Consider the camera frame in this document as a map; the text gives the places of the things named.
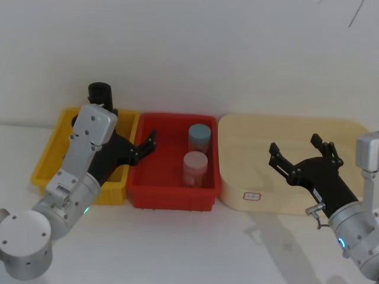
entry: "blue lid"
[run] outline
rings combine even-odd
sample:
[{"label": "blue lid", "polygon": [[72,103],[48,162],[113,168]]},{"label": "blue lid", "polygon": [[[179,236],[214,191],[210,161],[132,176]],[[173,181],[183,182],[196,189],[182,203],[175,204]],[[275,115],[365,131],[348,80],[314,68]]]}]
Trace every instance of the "blue lid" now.
[{"label": "blue lid", "polygon": [[188,130],[189,140],[194,144],[204,145],[209,143],[211,129],[205,124],[194,124]]}]

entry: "white wall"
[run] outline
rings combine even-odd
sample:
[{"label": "white wall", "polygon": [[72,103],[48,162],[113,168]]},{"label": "white wall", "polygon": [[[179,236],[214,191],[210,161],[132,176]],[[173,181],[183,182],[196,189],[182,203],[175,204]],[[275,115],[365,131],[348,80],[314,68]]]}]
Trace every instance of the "white wall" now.
[{"label": "white wall", "polygon": [[54,124],[95,81],[119,108],[347,117],[379,128],[379,2],[2,0],[0,121]]}]

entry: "yellow plastic bin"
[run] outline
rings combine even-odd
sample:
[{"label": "yellow plastic bin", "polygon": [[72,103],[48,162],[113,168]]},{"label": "yellow plastic bin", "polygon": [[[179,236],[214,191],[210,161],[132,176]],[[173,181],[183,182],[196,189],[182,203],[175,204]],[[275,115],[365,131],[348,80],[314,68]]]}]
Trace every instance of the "yellow plastic bin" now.
[{"label": "yellow plastic bin", "polygon": [[[62,165],[63,156],[69,147],[69,135],[72,133],[71,120],[79,113],[80,108],[65,109],[59,120],[40,160],[31,176],[31,183],[40,188],[44,194],[45,186]],[[118,110],[116,130],[119,135],[134,142],[139,120],[139,113],[135,111]],[[129,171],[128,165],[119,166],[101,188],[101,192],[94,204],[122,205],[126,199],[126,180]]]}]

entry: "white lid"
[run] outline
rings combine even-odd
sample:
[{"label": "white lid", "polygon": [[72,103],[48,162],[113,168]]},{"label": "white lid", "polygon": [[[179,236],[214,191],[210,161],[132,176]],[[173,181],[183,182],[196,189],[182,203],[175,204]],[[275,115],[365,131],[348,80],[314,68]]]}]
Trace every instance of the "white lid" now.
[{"label": "white lid", "polygon": [[184,166],[194,173],[204,173],[208,168],[208,158],[202,152],[192,151],[184,156]]}]

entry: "label sticker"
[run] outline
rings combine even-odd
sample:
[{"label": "label sticker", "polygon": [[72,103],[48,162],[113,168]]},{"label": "label sticker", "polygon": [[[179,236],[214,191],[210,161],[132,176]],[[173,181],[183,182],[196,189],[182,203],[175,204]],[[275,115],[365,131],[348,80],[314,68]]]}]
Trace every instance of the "label sticker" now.
[{"label": "label sticker", "polygon": [[316,190],[316,188],[313,189],[313,195],[319,200],[319,202],[322,201],[322,197],[321,197],[321,195],[318,193],[318,191]]},{"label": "label sticker", "polygon": [[260,193],[254,193],[254,192],[245,192],[243,195],[244,200],[253,200],[258,201],[261,200],[261,194]]}]

